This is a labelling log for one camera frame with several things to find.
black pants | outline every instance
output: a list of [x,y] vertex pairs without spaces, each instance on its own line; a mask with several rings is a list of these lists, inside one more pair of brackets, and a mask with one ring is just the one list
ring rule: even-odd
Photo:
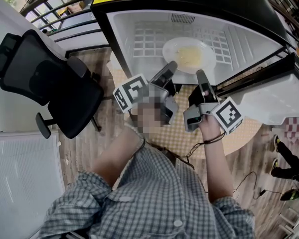
[[299,181],[299,158],[294,156],[283,142],[278,143],[278,152],[286,160],[291,168],[281,169],[276,167],[272,170],[271,175],[277,178],[293,179]]

wall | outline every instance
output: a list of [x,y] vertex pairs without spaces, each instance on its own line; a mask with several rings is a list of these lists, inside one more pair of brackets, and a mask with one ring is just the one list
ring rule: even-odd
[[[0,44],[6,33],[22,35],[29,29],[35,29],[57,56],[65,55],[65,50],[41,33],[4,0],[0,0]],[[42,113],[45,119],[51,118],[46,107],[42,107],[24,96],[6,92],[0,88],[0,131],[37,130],[35,123],[37,112]]]

shoe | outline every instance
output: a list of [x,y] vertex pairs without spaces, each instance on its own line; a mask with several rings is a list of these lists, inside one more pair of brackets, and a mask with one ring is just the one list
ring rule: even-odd
[[274,135],[274,146],[275,146],[275,151],[278,152],[278,143],[280,142],[279,137],[275,134]]
[[275,169],[275,168],[277,168],[277,167],[279,167],[279,166],[278,166],[278,159],[275,158],[275,159],[273,160],[273,166],[272,166],[272,168],[271,168],[270,174],[272,174],[273,169]]

chair seat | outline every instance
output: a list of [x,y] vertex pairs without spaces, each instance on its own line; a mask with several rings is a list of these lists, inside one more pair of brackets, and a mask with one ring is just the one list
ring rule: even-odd
[[56,124],[69,139],[85,128],[104,96],[101,86],[91,78],[73,78],[63,82],[48,105]]

chair armrest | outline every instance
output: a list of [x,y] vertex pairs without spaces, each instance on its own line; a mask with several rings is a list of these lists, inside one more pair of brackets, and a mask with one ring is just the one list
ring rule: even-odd
[[70,57],[67,60],[67,65],[80,77],[90,77],[90,71],[87,66],[77,57]]
[[45,120],[43,119],[41,113],[36,114],[35,122],[44,138],[48,139],[51,136],[51,131],[47,123],[45,123]]

